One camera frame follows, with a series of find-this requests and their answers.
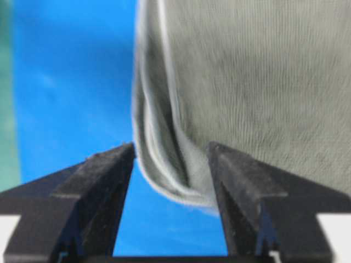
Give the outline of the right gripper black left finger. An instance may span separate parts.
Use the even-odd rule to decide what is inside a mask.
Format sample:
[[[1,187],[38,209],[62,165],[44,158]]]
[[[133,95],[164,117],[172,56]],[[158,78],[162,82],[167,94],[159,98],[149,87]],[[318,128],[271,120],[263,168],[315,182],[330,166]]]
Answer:
[[[134,159],[127,143],[2,191],[1,262],[111,256]]]

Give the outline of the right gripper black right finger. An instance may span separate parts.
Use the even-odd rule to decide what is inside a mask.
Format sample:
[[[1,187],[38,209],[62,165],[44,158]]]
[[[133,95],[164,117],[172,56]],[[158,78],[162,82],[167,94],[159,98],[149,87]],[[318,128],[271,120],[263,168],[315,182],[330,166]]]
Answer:
[[[350,262],[350,197],[217,142],[207,157],[232,256]]]

